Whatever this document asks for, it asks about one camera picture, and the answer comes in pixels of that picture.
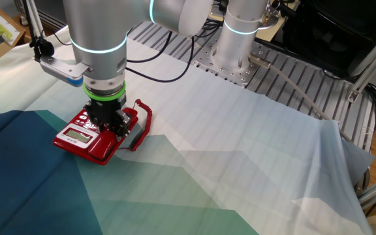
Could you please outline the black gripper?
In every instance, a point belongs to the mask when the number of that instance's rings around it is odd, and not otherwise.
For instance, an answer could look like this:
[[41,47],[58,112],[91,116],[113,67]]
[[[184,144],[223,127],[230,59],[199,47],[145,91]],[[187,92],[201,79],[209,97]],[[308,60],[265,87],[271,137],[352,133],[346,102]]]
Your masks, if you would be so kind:
[[124,139],[130,133],[131,116],[128,116],[123,110],[124,101],[114,99],[112,101],[97,101],[90,99],[85,105],[84,110],[92,124],[96,126],[99,132],[108,128],[112,131],[116,140]]

